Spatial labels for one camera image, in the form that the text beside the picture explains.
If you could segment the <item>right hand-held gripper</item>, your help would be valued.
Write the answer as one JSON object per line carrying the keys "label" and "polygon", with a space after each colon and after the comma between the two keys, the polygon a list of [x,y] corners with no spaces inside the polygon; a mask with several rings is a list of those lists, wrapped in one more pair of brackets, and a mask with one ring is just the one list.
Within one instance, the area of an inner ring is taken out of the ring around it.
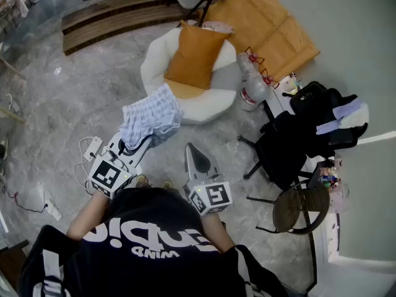
{"label": "right hand-held gripper", "polygon": [[230,184],[219,175],[215,157],[205,149],[187,143],[186,171],[189,179],[184,187],[187,201],[199,215],[210,215],[225,210],[233,203]]}

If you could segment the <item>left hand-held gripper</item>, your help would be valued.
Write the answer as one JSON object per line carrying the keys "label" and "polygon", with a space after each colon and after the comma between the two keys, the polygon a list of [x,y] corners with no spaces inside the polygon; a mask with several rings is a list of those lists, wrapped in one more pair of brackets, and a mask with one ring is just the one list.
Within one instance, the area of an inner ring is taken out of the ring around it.
{"label": "left hand-held gripper", "polygon": [[88,181],[94,190],[114,199],[137,176],[135,167],[149,149],[152,138],[145,137],[135,149],[125,147],[121,133],[117,132],[95,161],[88,175]]}

